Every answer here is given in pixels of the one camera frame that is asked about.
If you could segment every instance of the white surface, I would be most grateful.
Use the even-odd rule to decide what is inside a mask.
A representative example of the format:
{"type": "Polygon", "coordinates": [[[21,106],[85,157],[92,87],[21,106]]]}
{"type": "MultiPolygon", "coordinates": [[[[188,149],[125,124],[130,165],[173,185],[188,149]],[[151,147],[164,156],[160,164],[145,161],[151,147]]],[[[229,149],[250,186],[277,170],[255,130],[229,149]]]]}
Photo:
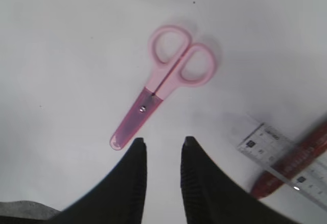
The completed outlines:
{"type": "MultiPolygon", "coordinates": [[[[210,83],[175,91],[137,134],[148,146],[143,222],[186,223],[185,135],[249,189],[258,168],[234,148],[245,115],[292,138],[325,113],[325,2],[0,0],[1,201],[62,209],[114,167],[125,150],[108,139],[148,78],[147,41],[164,23],[221,61],[210,83]]],[[[287,187],[264,202],[302,223],[326,218],[287,187]]]]}

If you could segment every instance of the scissor blade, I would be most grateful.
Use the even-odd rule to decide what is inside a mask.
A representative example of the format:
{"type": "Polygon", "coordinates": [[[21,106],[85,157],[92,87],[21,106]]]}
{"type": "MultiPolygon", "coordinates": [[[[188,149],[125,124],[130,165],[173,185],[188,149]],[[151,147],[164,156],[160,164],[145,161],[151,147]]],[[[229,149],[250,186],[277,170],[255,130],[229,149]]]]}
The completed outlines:
{"type": "Polygon", "coordinates": [[[115,150],[123,149],[161,102],[160,98],[144,88],[111,137],[111,147],[115,150]]]}

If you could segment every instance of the pen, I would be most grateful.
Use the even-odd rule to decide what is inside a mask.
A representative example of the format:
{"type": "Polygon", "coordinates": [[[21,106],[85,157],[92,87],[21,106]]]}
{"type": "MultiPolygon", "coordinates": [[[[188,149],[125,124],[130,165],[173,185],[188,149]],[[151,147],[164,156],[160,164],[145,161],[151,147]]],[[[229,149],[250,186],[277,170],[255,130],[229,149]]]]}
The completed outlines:
{"type": "MultiPolygon", "coordinates": [[[[272,165],[272,168],[288,180],[307,168],[327,150],[327,121],[310,133],[295,149],[272,165]]],[[[265,171],[254,183],[251,195],[257,199],[267,197],[284,182],[265,171]]]]}

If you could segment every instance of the pink scissors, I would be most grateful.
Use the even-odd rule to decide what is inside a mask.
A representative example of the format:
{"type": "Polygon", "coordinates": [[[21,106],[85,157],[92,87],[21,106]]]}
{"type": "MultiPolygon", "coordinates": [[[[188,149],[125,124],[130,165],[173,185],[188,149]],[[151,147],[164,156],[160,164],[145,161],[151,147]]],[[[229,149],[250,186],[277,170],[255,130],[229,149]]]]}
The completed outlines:
{"type": "Polygon", "coordinates": [[[180,86],[197,87],[204,85],[213,77],[216,71],[217,62],[211,50],[203,44],[192,44],[191,35],[182,28],[175,26],[159,28],[151,36],[148,48],[150,57],[154,62],[152,74],[143,91],[110,139],[110,145],[115,150],[121,150],[128,143],[161,102],[176,88],[180,86]],[[178,34],[182,37],[183,43],[168,62],[163,62],[158,57],[156,46],[158,39],[167,33],[178,34]],[[182,71],[196,52],[202,52],[206,56],[209,69],[199,79],[187,80],[183,77],[182,71]]]}

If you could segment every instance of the ruler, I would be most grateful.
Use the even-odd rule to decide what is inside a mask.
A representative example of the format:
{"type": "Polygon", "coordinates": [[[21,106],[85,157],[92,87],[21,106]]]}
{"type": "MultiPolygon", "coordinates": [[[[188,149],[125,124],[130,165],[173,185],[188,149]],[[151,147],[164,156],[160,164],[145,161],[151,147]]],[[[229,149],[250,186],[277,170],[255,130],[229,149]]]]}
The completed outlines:
{"type": "Polygon", "coordinates": [[[292,179],[285,178],[272,165],[297,145],[272,126],[261,124],[237,147],[238,151],[269,171],[294,191],[327,211],[327,155],[323,154],[292,179]]]}

